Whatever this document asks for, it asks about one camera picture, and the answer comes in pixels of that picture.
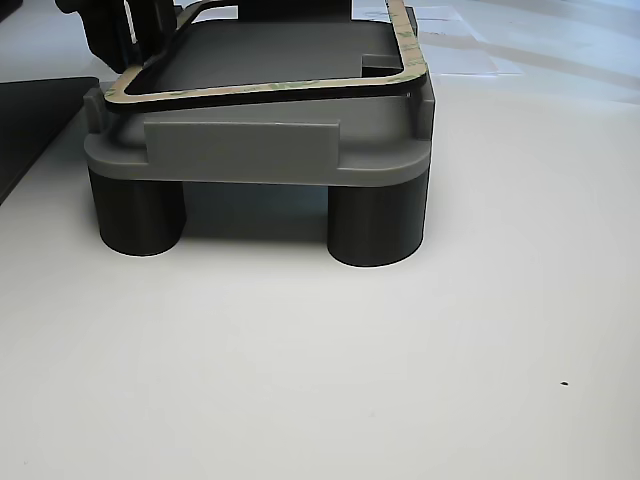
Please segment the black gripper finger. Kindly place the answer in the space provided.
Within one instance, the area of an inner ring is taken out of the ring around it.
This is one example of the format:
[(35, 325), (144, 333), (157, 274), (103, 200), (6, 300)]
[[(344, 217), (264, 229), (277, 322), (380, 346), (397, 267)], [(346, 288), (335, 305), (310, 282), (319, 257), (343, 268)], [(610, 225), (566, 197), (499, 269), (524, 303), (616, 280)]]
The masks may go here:
[(132, 21), (141, 60), (160, 53), (176, 29), (172, 0), (135, 0)]
[(82, 20), (91, 53), (114, 72), (124, 72), (137, 60), (122, 0), (56, 0), (64, 14)]

